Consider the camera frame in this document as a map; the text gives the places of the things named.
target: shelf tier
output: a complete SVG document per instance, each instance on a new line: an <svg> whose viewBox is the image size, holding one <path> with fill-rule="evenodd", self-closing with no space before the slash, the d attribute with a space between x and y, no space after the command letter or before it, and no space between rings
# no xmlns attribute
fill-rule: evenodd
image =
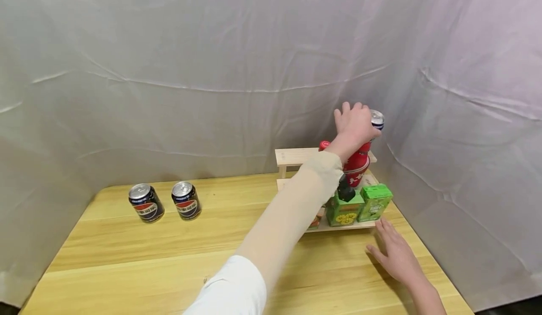
<svg viewBox="0 0 542 315"><path fill-rule="evenodd" d="M311 156L318 152L318 148L290 148L290 149L275 149L278 167L299 166L305 163ZM377 160L373 153L369 151L371 163Z"/></svg>
<svg viewBox="0 0 542 315"><path fill-rule="evenodd" d="M280 191L284 185L289 181L289 178L279 178L277 179L277 189ZM374 186L378 184L378 180L372 175L370 171L366 171L361 178L361 186ZM321 219L318 229L307 230L306 233L318 233L318 232L332 232L333 230L351 230L351 229L365 229L373 228L375 226L374 221L368 222L354 222L350 226L329 226L326 216Z"/></svg>

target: blue soda can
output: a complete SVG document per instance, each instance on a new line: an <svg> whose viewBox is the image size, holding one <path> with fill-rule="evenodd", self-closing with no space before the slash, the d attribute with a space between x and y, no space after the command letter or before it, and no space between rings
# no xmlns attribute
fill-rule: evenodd
<svg viewBox="0 0 542 315"><path fill-rule="evenodd" d="M140 183L133 186L128 193L128 201L145 223L156 222L164 215L164 206L149 184Z"/></svg>
<svg viewBox="0 0 542 315"><path fill-rule="evenodd" d="M384 114L371 109L371 123L376 129L382 130L384 128Z"/></svg>
<svg viewBox="0 0 542 315"><path fill-rule="evenodd" d="M177 207L179 216L185 221L197 218L202 212L196 187L192 183L181 181L175 183L171 190L171 198Z"/></svg>

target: hand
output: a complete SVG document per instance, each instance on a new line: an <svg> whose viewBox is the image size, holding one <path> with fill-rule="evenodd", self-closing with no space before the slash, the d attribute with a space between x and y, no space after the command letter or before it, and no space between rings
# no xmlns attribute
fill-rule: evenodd
<svg viewBox="0 0 542 315"><path fill-rule="evenodd" d="M350 109L349 102L344 102L343 112L335 109L333 114L337 136L326 151L337 154L343 163L362 145L381 135L380 130L372 126L371 110L367 105L357 102Z"/></svg>
<svg viewBox="0 0 542 315"><path fill-rule="evenodd" d="M408 289L428 283L412 249L391 223L380 218L376 221L376 229L384 242L388 255L382 254L371 244L367 246L367 250L380 262L389 275L405 284Z"/></svg>

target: red bottle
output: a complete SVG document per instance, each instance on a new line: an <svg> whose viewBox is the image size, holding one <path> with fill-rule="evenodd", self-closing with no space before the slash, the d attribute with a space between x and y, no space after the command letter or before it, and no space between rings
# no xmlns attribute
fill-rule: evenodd
<svg viewBox="0 0 542 315"><path fill-rule="evenodd" d="M318 147L318 151L324 150L325 148L327 148L328 145L328 141L321 141L320 147ZM346 175L349 186L359 186L363 173L367 171L367 168L369 168L369 165L371 164L371 160L368 156L370 148L371 143L367 142L366 144L361 146L361 148L356 151L352 156L350 156L348 161L346 161L346 163L343 165L343 172Z"/></svg>

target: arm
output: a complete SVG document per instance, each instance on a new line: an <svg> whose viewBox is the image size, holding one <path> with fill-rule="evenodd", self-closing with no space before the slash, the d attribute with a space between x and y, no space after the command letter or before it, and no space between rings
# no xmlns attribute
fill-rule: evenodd
<svg viewBox="0 0 542 315"><path fill-rule="evenodd" d="M335 193L343 163L380 131L371 124L367 105L343 104L334 111L337 137L299 169L279 191L236 251L258 268L267 291L271 291L293 247L307 230L314 215Z"/></svg>
<svg viewBox="0 0 542 315"><path fill-rule="evenodd" d="M418 315L446 315L444 306L434 286L425 279L424 282L407 287L414 301Z"/></svg>
<svg viewBox="0 0 542 315"><path fill-rule="evenodd" d="M382 254L380 250L371 245L367 246L367 250L380 262L389 275L406 286L418 315L446 315L438 291L425 277L420 263L408 243L384 218L376 222L376 229L384 242L388 255Z"/></svg>
<svg viewBox="0 0 542 315"><path fill-rule="evenodd" d="M361 145L380 135L371 112L360 103L335 110L338 135L304 163L274 197L233 257L211 278L186 315L261 314L293 247L321 205L334 194L342 164Z"/></svg>

